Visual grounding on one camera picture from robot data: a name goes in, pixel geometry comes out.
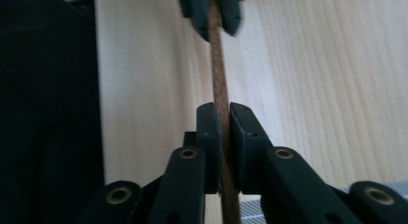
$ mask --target black clamp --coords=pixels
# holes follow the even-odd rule
[[[293,149],[274,147],[249,107],[231,104],[237,188],[260,194],[267,223],[408,223],[408,202],[374,182],[345,193],[327,185]],[[219,190],[221,131],[213,103],[197,109],[197,131],[186,132],[165,174],[140,188],[104,187],[80,224],[204,223],[205,194]]]
[[[221,14],[222,28],[233,36],[240,25],[240,1],[218,0]],[[209,0],[180,0],[183,16],[191,19],[195,31],[205,40],[208,40],[208,11]]]

